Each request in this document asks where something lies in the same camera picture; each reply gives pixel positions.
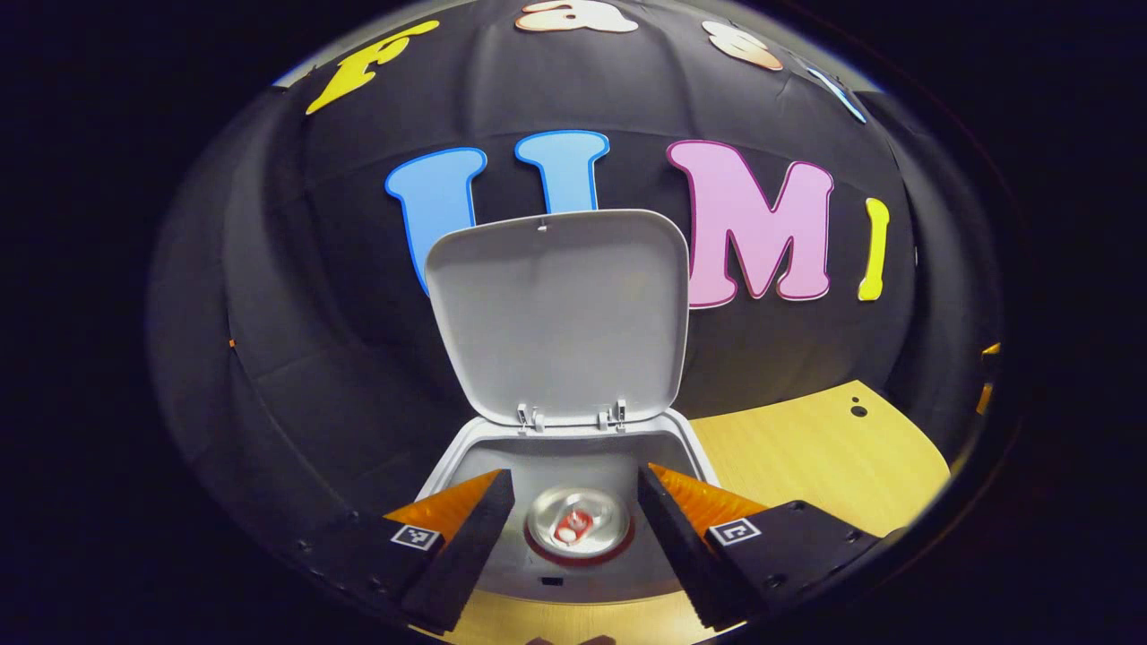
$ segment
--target pink letter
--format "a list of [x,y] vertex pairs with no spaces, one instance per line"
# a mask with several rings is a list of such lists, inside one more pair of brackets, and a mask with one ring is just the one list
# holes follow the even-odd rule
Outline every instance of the pink letter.
[[689,177],[693,195],[693,255],[689,306],[720,306],[736,295],[728,275],[733,242],[752,297],[765,295],[777,267],[790,254],[777,293],[785,300],[816,300],[828,293],[828,195],[833,177],[811,163],[795,162],[770,207],[744,158],[716,141],[678,141],[669,161]]

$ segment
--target can top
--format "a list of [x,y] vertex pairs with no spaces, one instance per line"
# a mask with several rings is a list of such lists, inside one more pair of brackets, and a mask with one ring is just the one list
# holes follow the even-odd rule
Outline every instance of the can top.
[[552,488],[526,514],[526,528],[544,550],[590,559],[617,547],[630,530],[630,513],[614,494],[592,488]]

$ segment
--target wooden table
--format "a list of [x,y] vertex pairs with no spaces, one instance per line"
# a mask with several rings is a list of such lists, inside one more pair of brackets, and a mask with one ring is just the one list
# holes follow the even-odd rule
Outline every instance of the wooden table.
[[[721,488],[766,506],[804,499],[881,537],[911,522],[949,477],[947,464],[923,433],[859,381],[690,423]],[[580,645],[607,636],[617,645],[672,645],[715,634],[697,621],[684,591],[632,603],[561,605],[475,590],[445,639]]]

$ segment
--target white lid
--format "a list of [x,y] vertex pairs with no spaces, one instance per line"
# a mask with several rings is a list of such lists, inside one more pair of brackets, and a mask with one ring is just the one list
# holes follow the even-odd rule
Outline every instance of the white lid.
[[510,219],[438,240],[427,287],[450,360],[474,409],[518,425],[626,421],[677,398],[688,327],[689,256],[677,225],[648,210]]

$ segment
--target orange letter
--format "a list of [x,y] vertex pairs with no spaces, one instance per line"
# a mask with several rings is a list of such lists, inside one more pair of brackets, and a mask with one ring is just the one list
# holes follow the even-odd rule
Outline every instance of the orange letter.
[[529,15],[514,21],[525,31],[569,31],[590,28],[594,31],[624,33],[638,28],[612,5],[595,0],[556,0],[538,2],[522,9]]
[[711,34],[709,41],[729,56],[772,71],[785,69],[777,56],[768,53],[767,45],[748,33],[712,21],[705,21],[701,26]]
[[422,24],[414,25],[406,31],[400,31],[393,36],[387,37],[374,45],[343,59],[338,63],[338,70],[335,72],[335,77],[327,84],[327,88],[322,91],[322,94],[320,94],[319,98],[311,103],[311,107],[306,108],[306,114],[314,114],[335,99],[345,96],[346,94],[350,94],[369,83],[370,79],[374,78],[374,72],[367,71],[367,68],[372,64],[381,65],[383,63],[389,63],[401,54],[403,49],[406,49],[406,46],[409,45],[411,39],[407,38],[408,36],[419,36],[435,29],[436,26],[438,26],[438,21],[427,21]]

